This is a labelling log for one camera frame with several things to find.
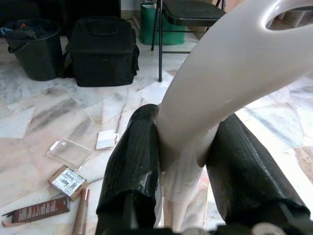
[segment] black chair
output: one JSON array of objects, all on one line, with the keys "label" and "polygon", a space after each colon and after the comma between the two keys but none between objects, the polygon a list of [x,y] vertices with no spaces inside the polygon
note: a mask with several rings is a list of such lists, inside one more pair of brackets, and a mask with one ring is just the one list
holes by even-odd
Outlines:
[{"label": "black chair", "polygon": [[[157,0],[156,2],[156,16],[153,30],[153,39],[151,50],[155,47],[156,31],[159,32],[159,73],[158,81],[162,81],[162,54],[188,54],[190,51],[163,51],[162,50],[162,34],[163,32],[176,32],[176,33],[205,33],[208,27],[211,27],[217,20],[224,14],[225,0],[218,0],[216,5],[206,3],[203,1],[191,0]],[[163,30],[162,17],[163,13],[165,19],[174,25],[183,26],[204,26],[207,27],[206,31],[184,31],[184,30]],[[159,30],[157,30],[157,19],[159,20]]]}]

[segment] brown packaging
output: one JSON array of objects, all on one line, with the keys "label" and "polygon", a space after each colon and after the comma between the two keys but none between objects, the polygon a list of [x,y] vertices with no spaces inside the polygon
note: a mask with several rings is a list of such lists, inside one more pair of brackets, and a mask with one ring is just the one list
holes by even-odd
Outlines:
[{"label": "brown packaging", "polygon": [[69,212],[68,197],[24,207],[6,214],[12,216],[12,223],[26,223]]},{"label": "brown packaging", "polygon": [[57,170],[48,179],[48,182],[58,191],[67,195],[72,201],[76,200],[81,191],[88,186],[85,178],[66,165]]}]

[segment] lipstick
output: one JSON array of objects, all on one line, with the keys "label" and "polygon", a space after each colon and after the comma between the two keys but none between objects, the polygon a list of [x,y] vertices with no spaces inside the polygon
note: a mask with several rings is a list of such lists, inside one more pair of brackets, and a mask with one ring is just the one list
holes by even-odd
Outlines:
[{"label": "lipstick", "polygon": [[81,192],[80,202],[78,206],[78,211],[77,211],[72,235],[85,235],[86,234],[89,194],[90,194],[89,188],[85,188]]}]

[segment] black bucket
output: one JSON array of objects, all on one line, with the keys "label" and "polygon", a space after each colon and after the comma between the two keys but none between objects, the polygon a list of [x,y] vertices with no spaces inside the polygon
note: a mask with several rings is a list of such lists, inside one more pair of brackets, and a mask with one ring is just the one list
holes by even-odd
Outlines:
[{"label": "black bucket", "polygon": [[16,21],[14,27],[22,23],[42,24],[51,30],[50,36],[40,39],[12,39],[5,37],[9,53],[13,53],[27,76],[36,81],[48,81],[63,76],[63,56],[60,41],[60,26],[44,19]]}]

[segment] chair seat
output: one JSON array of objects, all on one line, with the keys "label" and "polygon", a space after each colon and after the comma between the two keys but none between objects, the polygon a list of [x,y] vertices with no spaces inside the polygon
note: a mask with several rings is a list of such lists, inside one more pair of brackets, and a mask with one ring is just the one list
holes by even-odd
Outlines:
[{"label": "chair seat", "polygon": [[163,0],[169,23],[184,26],[212,26],[225,12],[217,6],[191,0]]}]

